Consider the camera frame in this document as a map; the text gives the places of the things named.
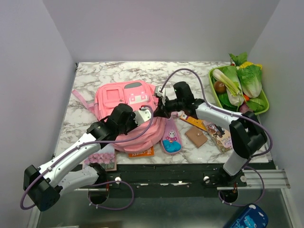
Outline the pink student backpack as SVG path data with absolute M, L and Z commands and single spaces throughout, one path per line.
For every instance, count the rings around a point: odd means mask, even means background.
M 98 88 L 93 103 L 76 90 L 72 94 L 97 118 L 87 133 L 98 141 L 112 141 L 118 151 L 138 153 L 154 146 L 164 134 L 165 119 L 151 116 L 158 103 L 155 89 L 142 80 L 109 83 Z

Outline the brown leather wallet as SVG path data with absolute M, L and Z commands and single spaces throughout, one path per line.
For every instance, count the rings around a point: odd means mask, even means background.
M 196 148 L 201 147 L 203 144 L 205 144 L 208 141 L 203 131 L 200 128 L 197 128 L 196 126 L 191 127 L 185 133 L 185 135 L 195 145 Z

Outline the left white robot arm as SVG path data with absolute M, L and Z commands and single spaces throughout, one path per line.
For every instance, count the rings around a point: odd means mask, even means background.
M 24 195 L 20 201 L 23 210 L 26 196 L 39 211 L 54 206 L 65 193 L 85 186 L 102 187 L 108 185 L 107 174 L 97 162 L 74 172 L 73 169 L 88 156 L 114 143 L 121 134 L 128 134 L 141 125 L 140 111 L 134 111 L 127 104 L 119 104 L 112 113 L 94 122 L 73 146 L 45 164 L 28 166 L 24 171 Z

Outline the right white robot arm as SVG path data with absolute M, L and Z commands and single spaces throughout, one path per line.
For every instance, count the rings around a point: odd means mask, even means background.
M 203 99 L 195 98 L 190 86 L 184 81 L 174 84 L 173 88 L 176 94 L 173 100 L 159 86 L 155 88 L 154 95 L 158 98 L 158 104 L 154 116 L 170 118 L 172 112 L 183 111 L 188 116 L 228 130 L 233 152 L 210 181 L 213 184 L 231 185 L 251 156 L 267 142 L 266 133 L 256 115 L 250 111 L 242 114 L 208 105 Z

